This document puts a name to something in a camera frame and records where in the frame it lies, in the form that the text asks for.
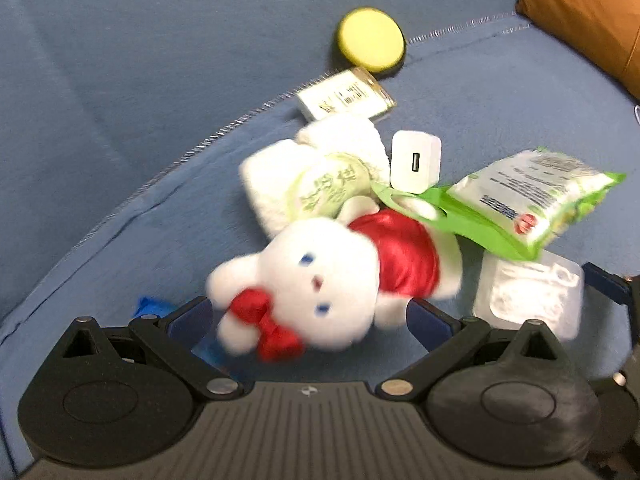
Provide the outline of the white kitty plush red dress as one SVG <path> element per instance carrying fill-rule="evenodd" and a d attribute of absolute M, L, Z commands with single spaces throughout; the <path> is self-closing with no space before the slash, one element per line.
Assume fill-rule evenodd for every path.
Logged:
<path fill-rule="evenodd" d="M 232 356 L 295 359 L 308 348 L 342 351 L 371 327 L 407 321 L 408 303 L 461 288 L 462 253 L 440 232 L 367 197 L 336 219 L 297 220 L 263 250 L 221 263 L 206 292 Z"/>

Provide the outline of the clear plastic case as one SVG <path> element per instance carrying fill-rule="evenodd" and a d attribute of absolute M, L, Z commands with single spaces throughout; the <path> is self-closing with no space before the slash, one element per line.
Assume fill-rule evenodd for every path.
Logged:
<path fill-rule="evenodd" d="M 556 338 L 575 339 L 582 319 L 582 267 L 544 250 L 536 261 L 510 261 L 485 252 L 473 314 L 503 330 L 545 322 Z"/>

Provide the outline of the green snack packet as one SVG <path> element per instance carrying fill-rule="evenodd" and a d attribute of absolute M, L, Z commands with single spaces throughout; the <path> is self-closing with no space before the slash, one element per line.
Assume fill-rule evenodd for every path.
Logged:
<path fill-rule="evenodd" d="M 533 261 L 625 180 L 620 172 L 538 148 L 421 194 L 382 184 L 373 191 L 387 207 L 435 230 L 468 238 L 503 259 Z"/>

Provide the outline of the white USB charger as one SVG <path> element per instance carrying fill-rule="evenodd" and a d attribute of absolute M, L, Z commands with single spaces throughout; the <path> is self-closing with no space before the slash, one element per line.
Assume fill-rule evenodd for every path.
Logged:
<path fill-rule="evenodd" d="M 399 130 L 390 148 L 390 185 L 398 191 L 421 194 L 439 181 L 442 140 L 434 134 Z"/>

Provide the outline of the white plush green print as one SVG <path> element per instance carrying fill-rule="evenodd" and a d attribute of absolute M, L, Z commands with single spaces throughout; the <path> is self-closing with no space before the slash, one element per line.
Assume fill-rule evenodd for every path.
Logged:
<path fill-rule="evenodd" d="M 311 122 L 293 139 L 243 160 L 240 177 L 268 237 L 307 218 L 335 218 L 346 200 L 390 182 L 390 161 L 370 119 L 346 114 Z"/>

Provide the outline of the small white gold box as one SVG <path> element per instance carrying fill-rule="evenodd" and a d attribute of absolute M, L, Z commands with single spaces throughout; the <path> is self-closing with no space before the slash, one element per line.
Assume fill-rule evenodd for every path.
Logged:
<path fill-rule="evenodd" d="M 381 84 L 361 67 L 342 70 L 315 82 L 297 91 L 295 99 L 308 122 L 318 122 L 340 113 L 373 119 L 385 115 L 397 105 Z"/>

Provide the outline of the yellow round sponge puff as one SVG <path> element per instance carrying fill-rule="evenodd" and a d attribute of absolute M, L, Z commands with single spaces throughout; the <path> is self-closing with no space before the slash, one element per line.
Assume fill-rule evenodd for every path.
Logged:
<path fill-rule="evenodd" d="M 398 23 L 387 13 L 362 6 L 337 24 L 335 45 L 350 64 L 378 77 L 396 74 L 404 65 L 407 41 Z"/>

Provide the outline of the blue fabric sofa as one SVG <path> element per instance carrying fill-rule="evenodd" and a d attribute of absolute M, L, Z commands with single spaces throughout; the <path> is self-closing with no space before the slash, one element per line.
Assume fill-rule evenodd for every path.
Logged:
<path fill-rule="evenodd" d="M 74 318 L 182 304 L 262 246 L 239 179 L 303 125 L 297 89 L 330 69 L 336 24 L 390 14 L 406 62 L 384 138 L 442 139 L 442 178 L 544 146 L 626 180 L 553 243 L 639 270 L 639 111 L 516 0 L 1 0 L 1 474 L 32 463 L 17 407 Z"/>

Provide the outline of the orange cushion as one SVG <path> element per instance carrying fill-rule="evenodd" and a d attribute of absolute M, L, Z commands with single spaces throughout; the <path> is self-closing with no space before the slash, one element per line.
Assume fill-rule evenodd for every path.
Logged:
<path fill-rule="evenodd" d="M 639 95 L 639 0 L 518 0 L 516 12 Z"/>

